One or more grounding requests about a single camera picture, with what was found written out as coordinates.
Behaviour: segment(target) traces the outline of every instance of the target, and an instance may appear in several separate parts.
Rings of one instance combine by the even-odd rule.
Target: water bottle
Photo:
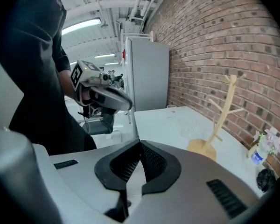
[[[252,153],[250,159],[255,165],[262,164],[268,154],[270,153],[272,146],[273,146],[273,137],[277,134],[277,129],[271,127],[268,134],[265,135],[266,142],[260,142],[256,148],[256,150]]]

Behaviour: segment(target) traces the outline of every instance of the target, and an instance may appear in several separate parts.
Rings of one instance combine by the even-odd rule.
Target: white table
[[[149,140],[187,149],[189,140],[207,140],[213,130],[213,123],[189,107],[177,107],[134,113],[138,135]],[[244,181],[258,197],[263,192],[257,187],[257,173],[263,166],[256,167],[247,161],[248,150],[224,129],[220,142],[216,139],[213,147],[217,151],[217,163]]]

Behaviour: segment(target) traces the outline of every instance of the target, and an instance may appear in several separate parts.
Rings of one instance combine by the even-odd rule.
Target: person
[[[124,82],[123,82],[123,74],[121,74],[121,80],[120,80],[120,86],[121,88],[124,90],[125,89],[125,85],[124,85]]]
[[[108,79],[111,80],[111,71],[108,71]]]
[[[114,84],[114,78],[115,78],[114,72],[115,72],[115,70],[112,70],[110,73],[112,84]]]
[[[70,62],[61,47],[66,10],[61,0],[12,0],[0,24],[0,63],[24,93],[10,130],[45,146],[49,155],[96,148],[69,114],[64,96],[75,98]],[[90,99],[89,91],[83,99]]]
[[[115,83],[115,86],[119,89],[121,88],[121,79],[122,79],[122,76],[123,74],[121,74],[120,76],[117,76],[114,78],[114,83]]]

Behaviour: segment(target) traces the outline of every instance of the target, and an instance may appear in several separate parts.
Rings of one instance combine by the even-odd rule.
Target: hand
[[[90,100],[89,89],[82,90],[82,100]]]

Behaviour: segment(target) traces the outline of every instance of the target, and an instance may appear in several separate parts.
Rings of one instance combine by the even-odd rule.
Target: ceiling light
[[[95,58],[102,58],[102,57],[109,57],[109,56],[115,56],[115,54],[99,55],[99,56],[95,56]]]
[[[105,65],[117,65],[119,62],[113,62],[113,63],[106,63]]]
[[[78,24],[75,24],[75,25],[72,25],[68,28],[63,29],[62,32],[61,32],[61,35],[67,34],[69,32],[72,32],[72,31],[75,31],[75,30],[78,30],[78,29],[81,29],[81,28],[85,28],[85,27],[89,27],[89,26],[93,26],[93,25],[98,25],[98,24],[101,24],[101,20],[99,18],[91,19],[91,20],[88,20],[88,21],[83,21],[81,23],[78,23]]]

